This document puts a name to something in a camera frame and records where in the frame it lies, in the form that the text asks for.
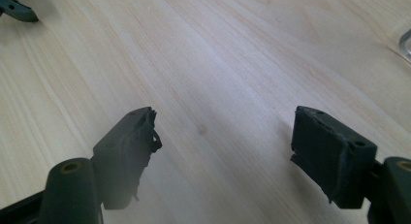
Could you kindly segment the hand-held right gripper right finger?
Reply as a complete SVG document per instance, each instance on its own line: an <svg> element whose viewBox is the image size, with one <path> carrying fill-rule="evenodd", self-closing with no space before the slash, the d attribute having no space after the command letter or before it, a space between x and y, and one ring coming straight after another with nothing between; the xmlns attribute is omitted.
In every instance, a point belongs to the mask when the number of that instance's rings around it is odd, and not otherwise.
<svg viewBox="0 0 411 224"><path fill-rule="evenodd" d="M304 106L295 111L291 161L339 208L360 208L364 176L377 146L329 114Z"/></svg>

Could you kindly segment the clear acrylic book rack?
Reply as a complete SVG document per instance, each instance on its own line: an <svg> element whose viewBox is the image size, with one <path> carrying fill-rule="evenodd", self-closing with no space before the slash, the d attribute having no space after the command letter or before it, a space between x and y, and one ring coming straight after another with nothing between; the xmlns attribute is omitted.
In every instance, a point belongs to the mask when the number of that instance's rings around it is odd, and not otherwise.
<svg viewBox="0 0 411 224"><path fill-rule="evenodd" d="M399 38L398 47L404 57L411 61L411 29Z"/></svg>

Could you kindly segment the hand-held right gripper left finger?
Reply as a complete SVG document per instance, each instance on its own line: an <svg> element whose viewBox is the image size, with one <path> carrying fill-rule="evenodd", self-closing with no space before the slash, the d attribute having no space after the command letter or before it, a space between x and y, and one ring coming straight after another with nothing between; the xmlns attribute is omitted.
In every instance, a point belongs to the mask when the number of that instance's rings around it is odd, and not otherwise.
<svg viewBox="0 0 411 224"><path fill-rule="evenodd" d="M105 209L124 209L137 197L142 173L162 147L156 114L152 107L127 113L93 147L97 193Z"/></svg>

